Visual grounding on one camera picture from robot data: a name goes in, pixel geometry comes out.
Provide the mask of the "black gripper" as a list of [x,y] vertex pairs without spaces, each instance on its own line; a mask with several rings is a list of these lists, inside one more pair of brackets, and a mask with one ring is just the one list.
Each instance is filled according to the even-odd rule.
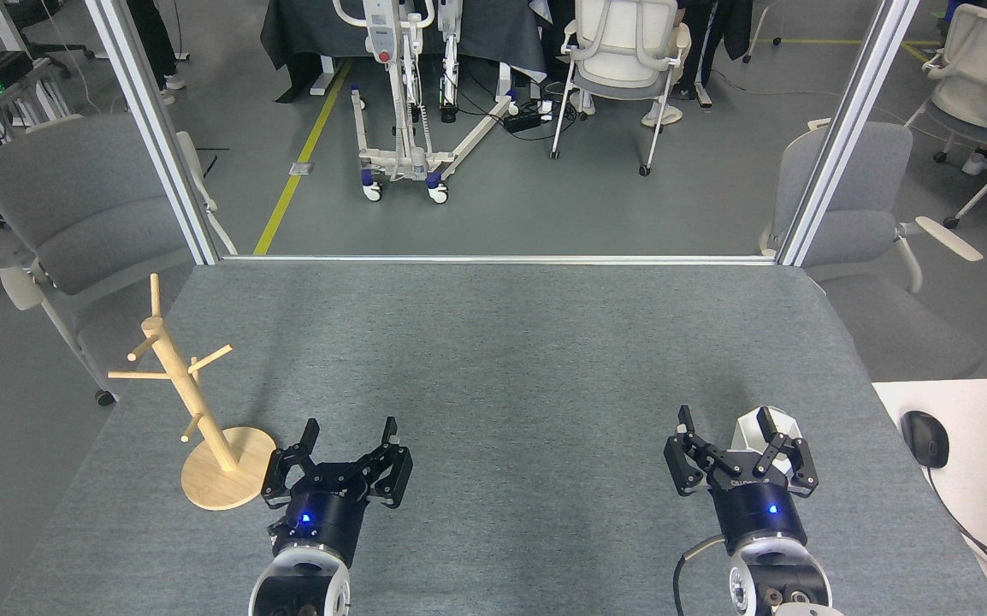
[[754,418],[764,449],[753,463],[754,477],[748,472],[737,477],[736,461],[699,436],[689,406],[680,405],[677,429],[663,448],[675,489],[691,495],[707,476],[727,550],[739,549],[753,536],[780,535],[806,545],[791,494],[809,498],[819,485],[809,444],[797,421],[782,410],[760,406]]
[[[381,445],[353,463],[316,464],[312,451],[319,434],[309,418],[298,443],[271,453],[260,495],[269,508],[287,506],[285,515],[270,525],[272,554],[297,546],[321,543],[352,566],[368,501],[399,508],[414,461],[399,443],[399,425],[387,417]],[[304,478],[287,487],[290,470],[298,465]]]

